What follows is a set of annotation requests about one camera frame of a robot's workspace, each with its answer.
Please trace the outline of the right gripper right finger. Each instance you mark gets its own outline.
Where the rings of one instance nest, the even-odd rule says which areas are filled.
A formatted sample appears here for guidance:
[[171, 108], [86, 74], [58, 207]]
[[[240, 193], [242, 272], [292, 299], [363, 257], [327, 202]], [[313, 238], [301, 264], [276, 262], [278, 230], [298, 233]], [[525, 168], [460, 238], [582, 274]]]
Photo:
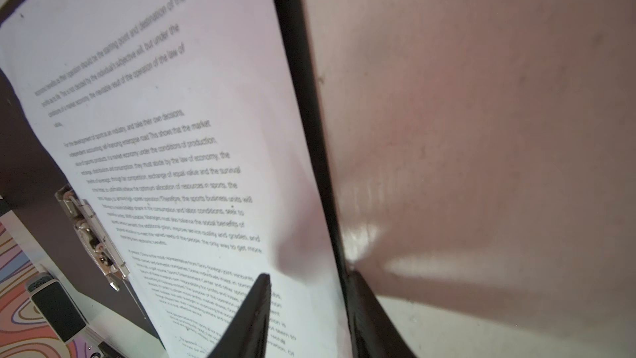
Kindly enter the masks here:
[[346, 308], [354, 357], [416, 357], [358, 271], [347, 275]]

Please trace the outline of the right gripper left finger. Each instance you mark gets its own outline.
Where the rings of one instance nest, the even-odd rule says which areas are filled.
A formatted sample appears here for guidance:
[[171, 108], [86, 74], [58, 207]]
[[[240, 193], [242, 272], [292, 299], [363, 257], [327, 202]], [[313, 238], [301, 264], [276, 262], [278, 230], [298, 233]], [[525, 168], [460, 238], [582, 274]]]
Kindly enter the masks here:
[[264, 358], [271, 312], [270, 275], [261, 273], [208, 358]]

